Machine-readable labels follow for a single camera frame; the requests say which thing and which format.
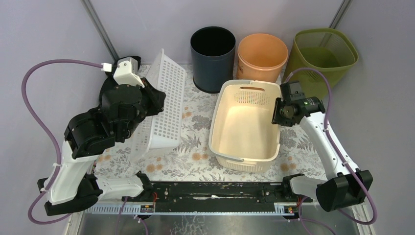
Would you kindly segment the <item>white slotted basket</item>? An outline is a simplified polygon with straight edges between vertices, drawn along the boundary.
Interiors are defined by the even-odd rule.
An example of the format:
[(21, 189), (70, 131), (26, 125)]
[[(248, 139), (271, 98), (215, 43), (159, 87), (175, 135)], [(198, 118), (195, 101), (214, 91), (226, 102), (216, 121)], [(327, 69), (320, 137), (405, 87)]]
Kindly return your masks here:
[(156, 116), (146, 117), (137, 127), (130, 139), (130, 161), (168, 152), (180, 145), (186, 77), (185, 69), (161, 49), (146, 78), (154, 88), (166, 94), (164, 110)]

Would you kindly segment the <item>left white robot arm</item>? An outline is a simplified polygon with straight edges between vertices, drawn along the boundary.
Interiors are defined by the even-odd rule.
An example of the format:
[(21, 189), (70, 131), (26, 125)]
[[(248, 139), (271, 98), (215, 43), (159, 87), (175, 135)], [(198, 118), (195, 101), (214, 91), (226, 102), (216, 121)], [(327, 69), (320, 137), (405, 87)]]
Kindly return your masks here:
[(86, 210), (100, 200), (146, 201), (153, 186), (143, 173), (124, 179), (98, 178), (89, 167), (105, 150), (125, 142), (147, 117), (163, 111), (166, 94), (145, 81), (143, 86), (106, 81), (99, 105), (73, 117), (64, 132), (59, 172), (38, 180), (47, 193), (48, 216)]

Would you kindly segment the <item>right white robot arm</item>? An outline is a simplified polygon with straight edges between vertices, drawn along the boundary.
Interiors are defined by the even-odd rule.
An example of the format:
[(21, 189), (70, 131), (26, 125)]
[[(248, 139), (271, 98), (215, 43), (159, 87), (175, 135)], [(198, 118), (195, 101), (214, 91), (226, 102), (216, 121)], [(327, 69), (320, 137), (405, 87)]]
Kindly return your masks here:
[(273, 124), (298, 124), (308, 135), (323, 164), (326, 181), (295, 174), (283, 178), (280, 194), (288, 202), (299, 195), (316, 199), (327, 212), (373, 202), (369, 170), (361, 170), (346, 153), (328, 122), (328, 112), (315, 97), (290, 100), (277, 98)]

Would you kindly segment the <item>cream perforated large basket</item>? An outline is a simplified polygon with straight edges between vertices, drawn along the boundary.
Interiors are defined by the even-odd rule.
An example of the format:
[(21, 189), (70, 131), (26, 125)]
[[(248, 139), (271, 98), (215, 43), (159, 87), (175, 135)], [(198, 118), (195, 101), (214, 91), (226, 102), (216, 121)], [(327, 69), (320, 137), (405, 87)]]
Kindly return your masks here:
[(219, 93), (208, 140), (218, 163), (229, 169), (263, 173), (280, 148), (280, 125), (272, 124), (276, 83), (230, 80)]

